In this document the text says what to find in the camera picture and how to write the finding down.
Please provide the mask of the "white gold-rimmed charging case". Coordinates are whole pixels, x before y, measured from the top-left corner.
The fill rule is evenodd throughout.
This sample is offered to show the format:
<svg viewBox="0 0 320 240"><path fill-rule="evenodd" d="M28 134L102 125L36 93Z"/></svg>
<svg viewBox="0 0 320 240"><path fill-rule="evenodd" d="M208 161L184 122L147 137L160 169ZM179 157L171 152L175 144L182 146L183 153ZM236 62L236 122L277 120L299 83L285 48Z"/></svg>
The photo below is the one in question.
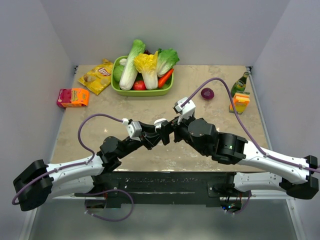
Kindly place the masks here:
<svg viewBox="0 0 320 240"><path fill-rule="evenodd" d="M153 125L155 132L162 128L162 123L164 123L165 121L167 121L165 118L160 118L154 121Z"/></svg>

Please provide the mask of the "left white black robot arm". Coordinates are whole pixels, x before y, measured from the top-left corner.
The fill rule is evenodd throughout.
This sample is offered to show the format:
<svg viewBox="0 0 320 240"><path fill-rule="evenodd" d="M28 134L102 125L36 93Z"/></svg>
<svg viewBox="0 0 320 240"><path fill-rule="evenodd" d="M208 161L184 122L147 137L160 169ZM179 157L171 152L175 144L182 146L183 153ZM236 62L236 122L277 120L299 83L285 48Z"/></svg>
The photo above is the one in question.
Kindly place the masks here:
<svg viewBox="0 0 320 240"><path fill-rule="evenodd" d="M27 212L43 205L48 198L73 193L99 196L104 184L94 177L112 172L121 165L122 158L140 147L148 150L154 148L161 140L158 131L163 122L163 118L154 124L124 118L121 123L129 136L124 140L107 137L100 150L91 150L89 157L56 164L35 160L13 180L16 195L12 204L19 205L23 212Z"/></svg>

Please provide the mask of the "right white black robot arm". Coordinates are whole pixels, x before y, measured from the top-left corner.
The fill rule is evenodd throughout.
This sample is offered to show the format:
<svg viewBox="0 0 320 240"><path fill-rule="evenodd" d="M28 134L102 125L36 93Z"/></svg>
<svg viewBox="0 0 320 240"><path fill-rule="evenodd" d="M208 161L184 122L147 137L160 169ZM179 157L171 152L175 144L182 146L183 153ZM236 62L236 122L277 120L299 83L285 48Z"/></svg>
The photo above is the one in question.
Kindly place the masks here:
<svg viewBox="0 0 320 240"><path fill-rule="evenodd" d="M222 185L227 196L252 190L275 190L296 199L310 200L319 192L319 180L313 176L317 164L314 156L298 158L261 148L244 137L217 131L214 124L203 118L159 119L154 125L164 145L170 142L173 133L175 142L185 141L202 156L220 164L261 170L235 173L233 179Z"/></svg>

